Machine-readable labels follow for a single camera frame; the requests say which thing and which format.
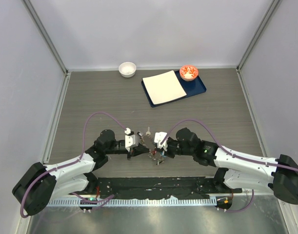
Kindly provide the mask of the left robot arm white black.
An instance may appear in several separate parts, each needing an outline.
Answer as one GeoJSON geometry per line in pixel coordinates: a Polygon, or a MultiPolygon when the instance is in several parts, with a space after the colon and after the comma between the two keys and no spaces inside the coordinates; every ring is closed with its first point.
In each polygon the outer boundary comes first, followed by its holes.
{"type": "Polygon", "coordinates": [[[36,215],[50,201],[72,192],[92,194],[98,182],[93,171],[108,162],[108,155],[131,158],[150,151],[138,134],[130,130],[127,133],[123,140],[116,140],[112,130],[104,130],[80,156],[53,165],[32,164],[12,189],[23,215],[36,215]]]}

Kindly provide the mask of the metal key organizer blue handle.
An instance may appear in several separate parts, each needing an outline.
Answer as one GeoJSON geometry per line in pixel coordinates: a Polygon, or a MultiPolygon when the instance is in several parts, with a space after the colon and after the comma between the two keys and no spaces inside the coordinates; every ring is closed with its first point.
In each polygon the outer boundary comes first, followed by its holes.
{"type": "Polygon", "coordinates": [[[157,165],[160,165],[165,161],[165,157],[159,151],[156,150],[154,140],[151,136],[143,135],[140,137],[140,140],[141,144],[149,149],[148,156],[152,160],[154,160],[157,163],[157,165]]]}

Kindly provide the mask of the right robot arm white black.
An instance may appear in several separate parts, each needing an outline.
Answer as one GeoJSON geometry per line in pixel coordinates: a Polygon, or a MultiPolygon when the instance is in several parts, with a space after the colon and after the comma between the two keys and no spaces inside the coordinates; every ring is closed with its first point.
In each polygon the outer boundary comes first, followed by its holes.
{"type": "Polygon", "coordinates": [[[154,144],[156,152],[163,156],[192,156],[202,166],[216,167],[213,187],[217,192],[227,189],[272,192],[276,198],[298,205],[298,165],[290,156],[273,158],[237,152],[201,140],[187,128],[177,131],[175,139],[166,132],[155,133],[154,144]]]}

